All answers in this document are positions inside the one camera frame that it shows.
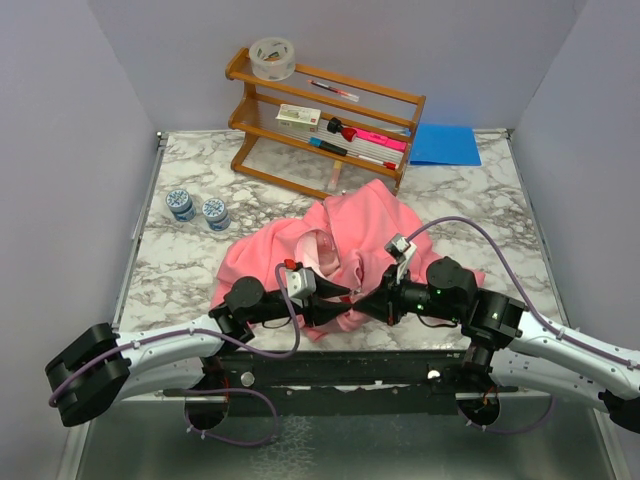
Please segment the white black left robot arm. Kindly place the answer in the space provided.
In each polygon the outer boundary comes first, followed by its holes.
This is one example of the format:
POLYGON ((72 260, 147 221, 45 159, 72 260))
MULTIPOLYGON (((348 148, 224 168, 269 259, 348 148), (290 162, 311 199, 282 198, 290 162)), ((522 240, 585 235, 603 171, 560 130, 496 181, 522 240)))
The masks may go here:
POLYGON ((311 269, 288 272, 284 287, 267 291, 255 277, 237 280, 221 304, 172 327, 116 332, 108 323, 89 327, 45 367, 49 405, 66 427, 105 413, 116 401, 152 390, 188 389, 206 395, 220 385, 221 371, 207 360, 185 361, 248 349, 251 325, 302 319, 320 326, 346 313, 349 288, 311 269))

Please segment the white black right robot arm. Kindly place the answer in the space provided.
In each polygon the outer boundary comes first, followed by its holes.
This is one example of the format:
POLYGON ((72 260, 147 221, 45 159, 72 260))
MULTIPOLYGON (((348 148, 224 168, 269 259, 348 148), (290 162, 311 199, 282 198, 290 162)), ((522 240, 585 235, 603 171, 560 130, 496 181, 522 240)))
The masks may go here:
POLYGON ((449 257, 429 265, 426 280, 399 275, 396 266, 354 310, 388 325, 406 314, 450 321, 470 344, 461 383, 524 387, 571 398, 639 430, 639 353, 583 334, 512 297, 478 287, 474 274, 449 257))

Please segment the pink zip jacket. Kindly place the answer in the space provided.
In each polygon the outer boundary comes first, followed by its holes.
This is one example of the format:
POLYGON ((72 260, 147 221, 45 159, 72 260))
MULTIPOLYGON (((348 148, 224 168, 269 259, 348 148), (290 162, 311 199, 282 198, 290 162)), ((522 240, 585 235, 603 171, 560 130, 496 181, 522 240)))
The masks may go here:
POLYGON ((221 304, 244 276, 257 278, 268 291, 277 289, 275 266, 286 259, 349 288, 350 300, 356 301, 379 285, 393 263, 385 245, 394 235, 407 237, 422 225, 414 210, 379 180, 330 196, 301 218, 274 220, 232 244, 218 269, 211 305, 221 304))

